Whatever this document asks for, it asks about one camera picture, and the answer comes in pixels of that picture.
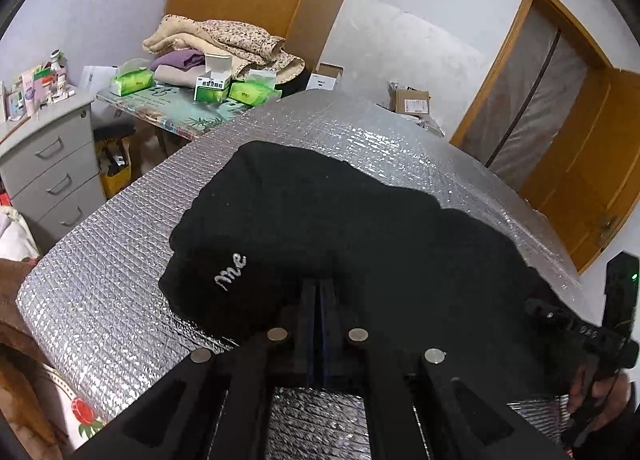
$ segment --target round metal bolt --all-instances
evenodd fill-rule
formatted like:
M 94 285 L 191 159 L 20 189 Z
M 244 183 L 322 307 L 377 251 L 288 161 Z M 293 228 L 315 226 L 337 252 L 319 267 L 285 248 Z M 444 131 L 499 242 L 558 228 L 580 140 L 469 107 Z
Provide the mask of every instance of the round metal bolt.
M 272 328 L 270 331 L 267 332 L 267 337 L 269 338 L 269 341 L 284 341 L 288 335 L 289 335 L 289 332 L 287 332 L 284 328 L 280 326 L 276 326 L 276 328 Z
M 424 358 L 427 359 L 431 364 L 440 364 L 444 361 L 446 353 L 444 353 L 439 348 L 429 348 L 424 353 Z
M 190 357 L 194 363 L 206 363 L 211 358 L 211 351 L 206 348 L 196 348 L 191 352 Z
M 362 343 L 369 339 L 369 332 L 364 328 L 352 328 L 348 333 L 349 339 L 356 343 Z

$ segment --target green tissue pack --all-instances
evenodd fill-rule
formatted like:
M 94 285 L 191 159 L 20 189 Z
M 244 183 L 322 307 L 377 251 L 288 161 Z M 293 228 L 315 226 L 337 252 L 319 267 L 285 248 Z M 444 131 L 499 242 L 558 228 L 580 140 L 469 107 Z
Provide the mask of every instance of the green tissue pack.
M 229 97 L 249 106 L 258 106 L 270 99 L 280 99 L 282 90 L 274 90 L 257 82 L 236 82 L 231 85 Z
M 109 92 L 123 97 L 133 92 L 151 88 L 154 85 L 154 73 L 148 68 L 127 72 L 111 80 Z

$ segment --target door handle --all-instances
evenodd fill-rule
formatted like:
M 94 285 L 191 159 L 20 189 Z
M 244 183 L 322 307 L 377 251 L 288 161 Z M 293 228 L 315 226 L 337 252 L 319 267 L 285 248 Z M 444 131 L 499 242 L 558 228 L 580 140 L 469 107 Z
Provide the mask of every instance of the door handle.
M 65 182 L 65 180 L 68 180 L 69 183 L 66 184 L 64 187 L 61 187 L 60 189 L 58 189 L 57 191 L 56 188 L 62 184 L 63 182 Z M 62 179 L 59 183 L 57 183 L 54 187 L 51 187 L 47 190 L 47 193 L 49 193 L 49 195 L 59 195 L 67 186 L 71 185 L 71 175 L 66 174 L 65 178 Z
M 600 247 L 607 243 L 607 240 L 609 240 L 613 231 L 615 231 L 618 227 L 619 220 L 620 217 L 618 215 L 614 215 L 609 219 L 603 220 L 603 222 L 600 224 L 600 238 L 598 239 L 598 245 Z
M 82 218 L 82 210 L 78 205 L 76 206 L 76 209 L 78 209 L 78 216 L 76 216 L 76 218 L 74 218 L 72 221 L 60 221 L 60 224 L 62 224 L 64 227 L 73 227 L 75 224 L 77 224 L 78 220 Z

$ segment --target white box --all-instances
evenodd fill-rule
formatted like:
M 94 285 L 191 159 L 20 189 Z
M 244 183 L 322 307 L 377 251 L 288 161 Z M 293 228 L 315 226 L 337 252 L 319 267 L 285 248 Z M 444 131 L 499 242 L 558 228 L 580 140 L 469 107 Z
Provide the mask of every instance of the white box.
M 196 79 L 193 100 L 203 103 L 222 103 L 229 94 L 231 56 L 205 54 L 205 73 Z
M 306 89 L 337 90 L 343 72 L 344 69 L 341 66 L 320 63 L 316 71 L 311 74 Z

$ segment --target brown blanket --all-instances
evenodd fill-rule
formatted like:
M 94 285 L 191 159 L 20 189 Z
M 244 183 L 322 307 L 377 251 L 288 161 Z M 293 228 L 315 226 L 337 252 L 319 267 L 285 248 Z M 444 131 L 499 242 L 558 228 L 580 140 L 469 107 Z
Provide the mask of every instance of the brown blanket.
M 0 343 L 15 348 L 40 363 L 49 364 L 15 305 L 22 280 L 32 268 L 33 265 L 29 263 L 0 259 Z

